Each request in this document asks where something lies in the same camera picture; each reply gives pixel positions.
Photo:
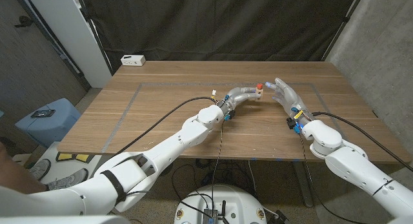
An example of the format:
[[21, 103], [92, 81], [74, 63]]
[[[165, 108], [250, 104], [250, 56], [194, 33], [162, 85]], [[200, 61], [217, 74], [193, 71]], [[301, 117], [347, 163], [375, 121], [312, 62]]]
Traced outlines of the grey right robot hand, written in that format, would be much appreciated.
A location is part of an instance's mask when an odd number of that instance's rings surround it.
[[289, 117], [295, 119], [300, 125], [306, 125], [315, 120], [301, 97], [283, 80], [277, 77], [274, 83], [266, 82], [265, 86], [274, 90], [273, 99], [284, 108]]

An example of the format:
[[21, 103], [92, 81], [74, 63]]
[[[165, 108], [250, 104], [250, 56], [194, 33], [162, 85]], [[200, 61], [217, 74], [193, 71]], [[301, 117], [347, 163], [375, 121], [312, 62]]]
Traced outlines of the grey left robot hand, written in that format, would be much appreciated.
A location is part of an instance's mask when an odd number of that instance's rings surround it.
[[246, 100], [260, 100], [263, 92], [258, 92], [255, 87], [235, 87], [217, 103], [224, 116], [229, 116], [231, 111]]

